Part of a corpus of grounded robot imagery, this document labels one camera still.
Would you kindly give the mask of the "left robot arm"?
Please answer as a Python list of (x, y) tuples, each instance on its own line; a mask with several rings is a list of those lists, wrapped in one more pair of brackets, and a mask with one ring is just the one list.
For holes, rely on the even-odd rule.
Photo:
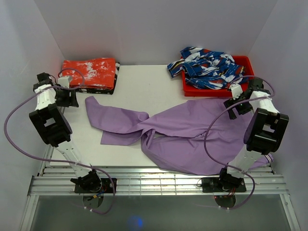
[(97, 192), (102, 187), (102, 180), (96, 170), (90, 168), (72, 142), (72, 129), (64, 117), (62, 107), (79, 107), (75, 90), (67, 90), (70, 76), (64, 77), (61, 84), (56, 84), (48, 73), (37, 75), (38, 83), (33, 85), (37, 106), (29, 114), (29, 118), (44, 143), (59, 151), (72, 167), (75, 185), (86, 192)]

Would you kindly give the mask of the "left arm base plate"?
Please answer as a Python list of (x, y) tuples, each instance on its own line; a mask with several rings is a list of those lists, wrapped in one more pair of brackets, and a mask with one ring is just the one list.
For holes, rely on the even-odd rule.
[(84, 190), (80, 186), (76, 185), (74, 188), (74, 193), (113, 193), (113, 191), (116, 192), (117, 187), (117, 178), (112, 178), (113, 185), (109, 178), (101, 178), (102, 186), (98, 191), (90, 191), (90, 190)]

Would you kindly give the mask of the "purple trousers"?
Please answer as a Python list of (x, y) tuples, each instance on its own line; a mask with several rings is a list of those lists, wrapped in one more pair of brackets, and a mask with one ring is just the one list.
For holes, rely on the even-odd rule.
[(85, 100), (90, 125), (102, 131), (101, 144), (141, 143), (159, 168), (195, 175), (218, 174), (242, 149), (251, 114), (230, 120), (222, 99), (189, 100), (156, 115)]

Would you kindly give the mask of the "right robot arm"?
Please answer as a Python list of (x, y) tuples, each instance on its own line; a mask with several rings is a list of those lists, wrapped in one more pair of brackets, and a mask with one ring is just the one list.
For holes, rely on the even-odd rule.
[(242, 186), (245, 172), (261, 157), (269, 159), (269, 154), (279, 149), (289, 122), (289, 117), (275, 108), (261, 79), (249, 80), (246, 90), (232, 83), (229, 90), (232, 98), (224, 102), (229, 118), (236, 119), (232, 105), (239, 115), (252, 113), (253, 117), (244, 134), (243, 148), (219, 173), (217, 184), (223, 191), (235, 191)]

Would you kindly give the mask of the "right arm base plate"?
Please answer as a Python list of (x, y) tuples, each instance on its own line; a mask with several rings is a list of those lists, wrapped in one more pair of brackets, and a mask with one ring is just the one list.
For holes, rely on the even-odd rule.
[(197, 185), (198, 188), (202, 189), (202, 192), (206, 193), (244, 193), (246, 192), (245, 183), (240, 183), (239, 187), (235, 187), (228, 184), (223, 184), (219, 177), (209, 177), (209, 178), (201, 178), (198, 180)]

